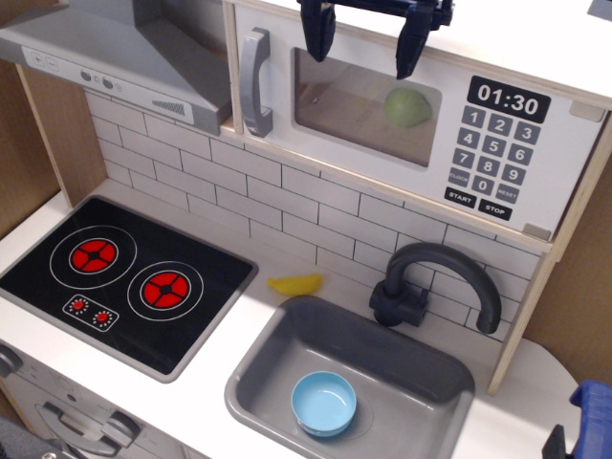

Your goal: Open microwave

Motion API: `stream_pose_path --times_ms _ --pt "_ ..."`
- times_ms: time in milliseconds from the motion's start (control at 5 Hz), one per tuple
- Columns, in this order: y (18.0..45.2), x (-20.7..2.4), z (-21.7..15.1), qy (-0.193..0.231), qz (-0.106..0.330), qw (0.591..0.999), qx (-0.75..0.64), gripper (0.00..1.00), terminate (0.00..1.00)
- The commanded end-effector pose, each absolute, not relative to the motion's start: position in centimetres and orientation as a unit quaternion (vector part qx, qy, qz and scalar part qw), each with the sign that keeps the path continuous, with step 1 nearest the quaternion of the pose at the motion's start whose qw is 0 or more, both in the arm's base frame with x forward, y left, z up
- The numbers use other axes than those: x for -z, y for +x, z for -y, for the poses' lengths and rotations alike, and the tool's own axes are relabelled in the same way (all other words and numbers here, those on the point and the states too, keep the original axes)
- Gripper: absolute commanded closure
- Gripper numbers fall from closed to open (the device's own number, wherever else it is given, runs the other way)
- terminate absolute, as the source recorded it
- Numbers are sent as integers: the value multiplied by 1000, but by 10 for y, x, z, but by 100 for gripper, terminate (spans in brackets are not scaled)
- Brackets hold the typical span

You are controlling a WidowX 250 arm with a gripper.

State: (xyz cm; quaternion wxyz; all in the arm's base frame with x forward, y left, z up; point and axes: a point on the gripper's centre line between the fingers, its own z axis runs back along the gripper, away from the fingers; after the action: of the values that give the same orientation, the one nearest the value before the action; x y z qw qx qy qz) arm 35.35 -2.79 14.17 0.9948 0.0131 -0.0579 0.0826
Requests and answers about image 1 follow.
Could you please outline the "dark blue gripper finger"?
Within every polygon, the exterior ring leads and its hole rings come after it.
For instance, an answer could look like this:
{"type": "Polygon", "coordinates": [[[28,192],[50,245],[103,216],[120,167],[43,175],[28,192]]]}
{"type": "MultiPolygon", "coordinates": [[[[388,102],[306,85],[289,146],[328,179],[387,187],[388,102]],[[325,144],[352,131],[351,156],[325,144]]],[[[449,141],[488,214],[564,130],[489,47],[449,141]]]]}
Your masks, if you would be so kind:
{"type": "Polygon", "coordinates": [[[316,62],[322,62],[334,40],[335,5],[325,1],[301,1],[300,18],[307,51],[316,62]]]}
{"type": "Polygon", "coordinates": [[[405,20],[397,42],[397,79],[405,79],[413,74],[432,24],[433,15],[428,13],[415,13],[405,20]]]}

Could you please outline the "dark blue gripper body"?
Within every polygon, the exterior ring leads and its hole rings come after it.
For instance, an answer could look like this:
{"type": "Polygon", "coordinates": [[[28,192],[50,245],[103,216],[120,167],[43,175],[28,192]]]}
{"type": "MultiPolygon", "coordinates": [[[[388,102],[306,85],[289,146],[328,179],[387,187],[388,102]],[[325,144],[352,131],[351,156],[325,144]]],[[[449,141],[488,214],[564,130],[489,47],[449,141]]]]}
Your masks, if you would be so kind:
{"type": "Polygon", "coordinates": [[[413,0],[331,0],[299,1],[300,7],[308,14],[315,14],[335,5],[390,14],[405,19],[408,26],[418,30],[438,30],[449,26],[454,12],[452,1],[413,0]]]}

